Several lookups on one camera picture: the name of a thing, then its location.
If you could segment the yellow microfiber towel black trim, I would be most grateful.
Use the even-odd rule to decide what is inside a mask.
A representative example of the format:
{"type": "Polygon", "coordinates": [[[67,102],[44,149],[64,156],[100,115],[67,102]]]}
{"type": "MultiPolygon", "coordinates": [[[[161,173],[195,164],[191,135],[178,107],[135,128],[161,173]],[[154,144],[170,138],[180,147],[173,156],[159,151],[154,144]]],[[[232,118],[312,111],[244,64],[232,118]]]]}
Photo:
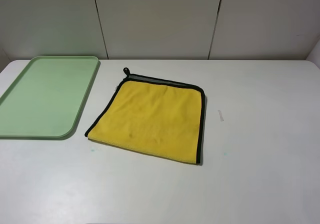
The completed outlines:
{"type": "Polygon", "coordinates": [[[199,86],[131,73],[124,68],[102,113],[85,132],[93,142],[200,165],[206,95],[199,86]]]}

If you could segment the light green plastic tray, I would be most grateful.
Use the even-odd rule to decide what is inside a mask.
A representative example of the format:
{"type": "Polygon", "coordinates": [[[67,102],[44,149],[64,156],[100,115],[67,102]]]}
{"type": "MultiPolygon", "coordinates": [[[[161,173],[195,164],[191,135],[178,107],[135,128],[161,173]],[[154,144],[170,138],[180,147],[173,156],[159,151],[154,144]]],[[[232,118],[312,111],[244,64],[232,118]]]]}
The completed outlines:
{"type": "Polygon", "coordinates": [[[38,56],[0,97],[2,139],[62,139],[74,129],[99,69],[95,56],[38,56]]]}

